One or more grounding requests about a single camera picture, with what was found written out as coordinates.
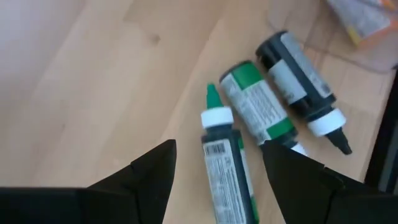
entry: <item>bottle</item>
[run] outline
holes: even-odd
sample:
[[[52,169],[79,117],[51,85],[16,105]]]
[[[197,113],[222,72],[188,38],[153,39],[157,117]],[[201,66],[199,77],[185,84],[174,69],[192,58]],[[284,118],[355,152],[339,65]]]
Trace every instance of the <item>bottle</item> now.
[[[315,71],[294,37],[278,32],[256,51],[289,106],[316,136],[326,136],[344,154],[352,153],[342,127],[346,118],[332,107],[336,97]]]
[[[249,60],[238,63],[220,78],[221,88],[246,123],[257,145],[275,139],[303,155],[305,149],[295,141],[297,130],[274,92]]]
[[[201,137],[217,223],[259,223],[241,132],[214,84],[207,86]]]

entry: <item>wooden table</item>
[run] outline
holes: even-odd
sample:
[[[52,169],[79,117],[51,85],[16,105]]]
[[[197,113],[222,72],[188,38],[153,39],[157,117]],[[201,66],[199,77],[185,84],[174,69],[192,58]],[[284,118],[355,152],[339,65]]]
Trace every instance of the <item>wooden table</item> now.
[[[79,186],[177,140],[164,223],[214,223],[201,150],[206,84],[255,60],[273,30],[265,0],[0,1],[0,184]],[[328,167],[363,180],[393,75],[306,48],[348,119],[344,156],[295,122]],[[283,223],[243,131],[261,223]]]

